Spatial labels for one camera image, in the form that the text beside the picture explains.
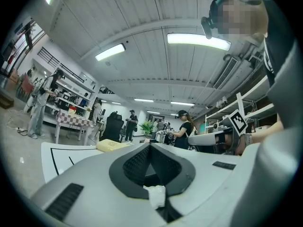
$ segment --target woman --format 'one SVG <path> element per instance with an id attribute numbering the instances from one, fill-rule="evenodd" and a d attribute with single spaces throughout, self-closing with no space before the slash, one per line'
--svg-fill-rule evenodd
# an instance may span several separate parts
<path id="1" fill-rule="evenodd" d="M 180 127 L 180 132 L 172 132 L 172 134 L 176 136 L 174 147 L 187 149 L 188 145 L 186 144 L 186 138 L 195 129 L 194 122 L 185 110 L 180 110 L 178 112 L 178 118 L 180 118 L 184 123 Z"/>
<path id="2" fill-rule="evenodd" d="M 57 96 L 52 90 L 56 87 L 56 81 L 60 80 L 64 76 L 62 70 L 58 69 L 55 74 L 46 78 L 39 88 L 34 89 L 32 96 L 36 100 L 35 107 L 31 114 L 31 118 L 28 125 L 27 135 L 33 139 L 37 139 L 37 135 L 45 136 L 41 132 L 45 105 L 47 104 L 48 96 Z"/>

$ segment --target potted plant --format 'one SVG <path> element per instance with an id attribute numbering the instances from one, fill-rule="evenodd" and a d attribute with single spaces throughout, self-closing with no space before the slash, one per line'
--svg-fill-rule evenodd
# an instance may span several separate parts
<path id="1" fill-rule="evenodd" d="M 148 138 L 148 136 L 152 133 L 152 129 L 153 129 L 152 122 L 145 121 L 144 123 L 139 124 L 139 126 L 141 127 L 141 130 L 145 132 L 146 138 Z"/>

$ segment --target black chair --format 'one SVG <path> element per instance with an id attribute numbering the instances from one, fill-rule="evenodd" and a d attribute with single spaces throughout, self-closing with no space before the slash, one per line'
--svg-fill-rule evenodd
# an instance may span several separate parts
<path id="1" fill-rule="evenodd" d="M 103 135 L 99 138 L 99 141 L 109 139 L 116 142 L 120 142 L 120 130 L 124 124 L 123 120 L 118 120 L 113 117 L 108 117 L 106 121 L 106 128 L 103 132 Z"/>

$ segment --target black t-shirt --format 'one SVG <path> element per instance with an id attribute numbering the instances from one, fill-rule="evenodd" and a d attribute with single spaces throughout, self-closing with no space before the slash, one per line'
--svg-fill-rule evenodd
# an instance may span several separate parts
<path id="1" fill-rule="evenodd" d="M 273 72 L 266 70 L 270 86 L 284 64 L 294 43 L 294 34 L 287 18 L 273 1 L 264 1 L 268 14 L 266 48 Z"/>
<path id="2" fill-rule="evenodd" d="M 131 120 L 138 121 L 137 115 L 131 115 L 129 117 Z M 134 128 L 137 124 L 134 122 L 128 122 L 128 126 Z"/>
<path id="3" fill-rule="evenodd" d="M 190 133 L 191 133 L 191 123 L 190 122 L 185 122 L 184 124 L 181 125 L 180 130 L 182 128 L 186 129 L 186 133 L 189 136 Z M 186 133 L 184 133 L 181 138 L 187 138 Z"/>

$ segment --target table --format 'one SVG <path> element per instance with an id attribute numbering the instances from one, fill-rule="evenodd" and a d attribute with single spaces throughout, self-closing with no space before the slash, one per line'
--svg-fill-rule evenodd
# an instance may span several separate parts
<path id="1" fill-rule="evenodd" d="M 81 133 L 83 130 L 86 131 L 85 137 L 84 137 L 84 145 L 87 145 L 87 139 L 89 137 L 89 134 L 91 133 L 93 129 L 93 123 L 92 121 L 85 119 L 82 116 L 76 115 L 76 114 L 69 114 L 67 111 L 60 109 L 60 111 L 56 115 L 56 144 L 59 143 L 59 132 L 62 124 L 70 124 L 75 126 L 80 126 L 79 131 L 79 137 L 78 140 L 81 140 Z"/>

